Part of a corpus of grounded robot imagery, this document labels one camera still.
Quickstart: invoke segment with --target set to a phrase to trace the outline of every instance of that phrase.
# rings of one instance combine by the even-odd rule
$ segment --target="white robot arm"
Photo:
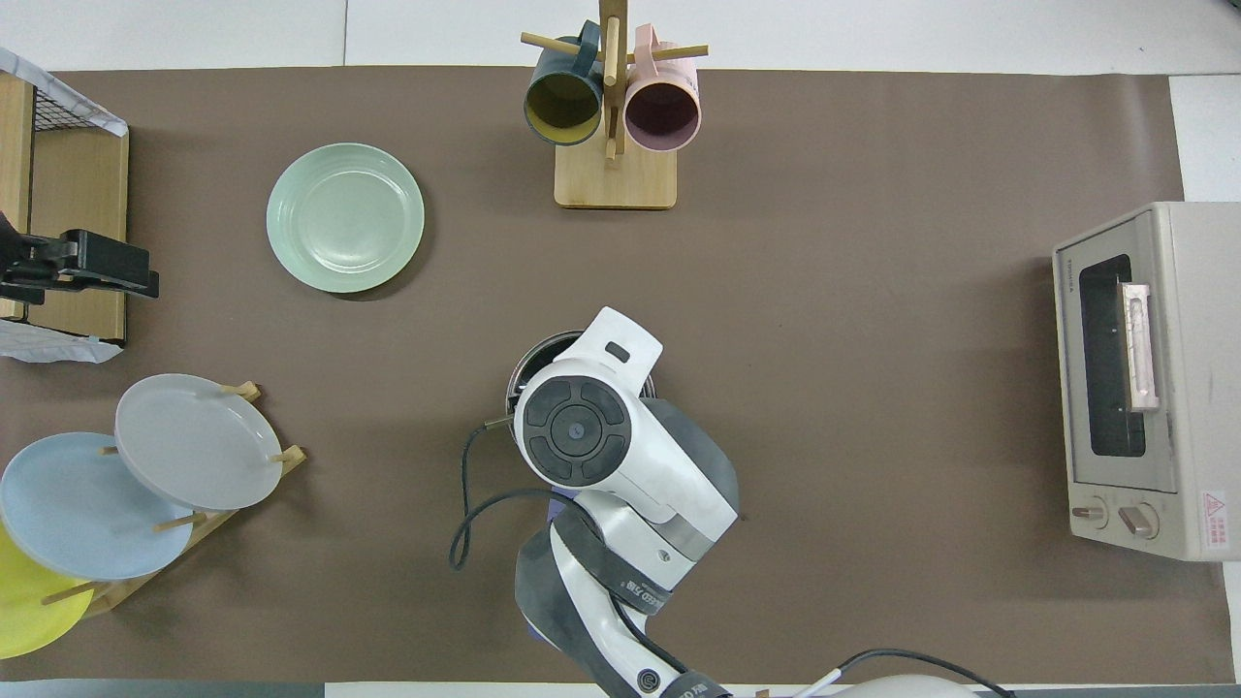
[[[711,438],[639,391],[663,345],[604,308],[535,374],[514,414],[522,457],[581,491],[521,548],[522,615],[612,698],[719,698],[643,628],[737,518],[737,478]]]

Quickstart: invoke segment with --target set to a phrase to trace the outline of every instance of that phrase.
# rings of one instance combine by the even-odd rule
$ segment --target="blue mug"
[[[603,117],[603,66],[599,25],[587,21],[575,39],[576,56],[544,48],[526,88],[525,112],[530,129],[553,145],[575,145],[594,134]]]

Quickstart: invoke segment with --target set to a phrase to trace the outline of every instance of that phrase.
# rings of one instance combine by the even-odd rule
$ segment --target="mug handle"
[[[577,58],[573,61],[575,75],[583,77],[589,75],[591,66],[594,65],[594,60],[599,53],[599,25],[586,20],[581,34],[577,35],[577,43],[581,47],[577,50]]]
[[[644,24],[638,27],[637,35],[638,41],[634,42],[633,57],[638,65],[638,75],[655,77],[659,75],[659,67],[655,65],[655,57],[653,56],[655,48],[659,46],[659,39],[655,37],[655,26],[650,22]]]

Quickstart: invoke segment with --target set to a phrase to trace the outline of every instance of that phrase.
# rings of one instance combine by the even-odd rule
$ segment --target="oven window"
[[[1121,324],[1118,284],[1133,281],[1129,256],[1082,270],[1082,344],[1086,351],[1086,404],[1090,445],[1098,456],[1136,458],[1147,452],[1142,415],[1126,407],[1128,365]]]

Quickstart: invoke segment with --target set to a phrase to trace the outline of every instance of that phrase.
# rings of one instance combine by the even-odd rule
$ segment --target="warning label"
[[[1203,524],[1207,549],[1229,546],[1229,509],[1224,491],[1203,492]]]

